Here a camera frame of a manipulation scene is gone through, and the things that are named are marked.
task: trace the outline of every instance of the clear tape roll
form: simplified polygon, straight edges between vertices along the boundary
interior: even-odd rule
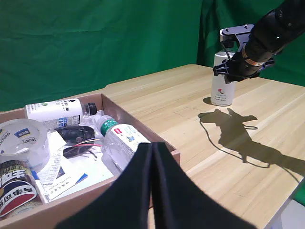
[[[49,161],[47,129],[31,119],[14,119],[0,124],[0,163],[25,162],[39,172]]]

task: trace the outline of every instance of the blue label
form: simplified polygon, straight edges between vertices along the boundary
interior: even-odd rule
[[[25,135],[29,135],[30,134],[30,131],[29,131],[29,129],[28,128],[25,128],[25,129],[23,129],[23,130],[20,130],[20,131],[18,131],[18,132],[16,132],[16,133],[14,133],[14,135],[16,136],[16,137],[22,137],[22,136],[25,136]]]
[[[65,118],[59,118],[58,119],[58,126],[59,127],[66,127],[67,126],[67,123],[68,123],[68,118],[65,117]]]

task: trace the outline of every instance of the white bottle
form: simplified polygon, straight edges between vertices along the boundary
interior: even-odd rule
[[[137,151],[139,143],[150,143],[136,128],[128,124],[118,124],[108,115],[97,122],[104,136],[106,150],[120,170],[124,170]]]
[[[230,57],[234,55],[234,52],[229,52]],[[221,51],[215,54],[214,66],[220,65],[223,60],[228,60],[228,56],[225,51]],[[216,106],[229,106],[232,104],[235,93],[236,82],[225,83],[224,75],[213,75],[212,79],[212,92],[211,103]]]
[[[42,122],[47,130],[78,125],[83,118],[95,115],[95,103],[83,104],[79,99],[67,99],[39,104],[29,104],[24,107],[25,117]]]

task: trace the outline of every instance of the bottle cap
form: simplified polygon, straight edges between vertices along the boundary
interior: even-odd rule
[[[89,114],[90,115],[96,115],[97,108],[96,108],[95,103],[88,103],[88,108],[89,108]]]

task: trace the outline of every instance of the receipt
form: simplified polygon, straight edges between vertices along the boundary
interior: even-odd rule
[[[66,145],[66,142],[57,131],[48,132],[47,138],[49,142],[50,159],[47,165],[37,174],[43,185],[51,185],[56,179],[61,167],[63,147]]]

